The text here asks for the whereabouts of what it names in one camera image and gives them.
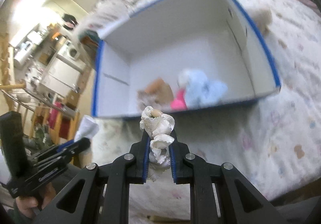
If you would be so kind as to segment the person's left hand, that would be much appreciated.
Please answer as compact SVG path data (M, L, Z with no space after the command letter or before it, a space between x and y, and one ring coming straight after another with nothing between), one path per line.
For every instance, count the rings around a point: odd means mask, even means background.
M41 209L46 207L54 197L56 197L56 191L52 183L48 183L45 188L40 191L40 195L43 198ZM20 213L25 217L32 219L35 217L34 208L38 208L39 201L35 197L17 197L15 199L17 208Z

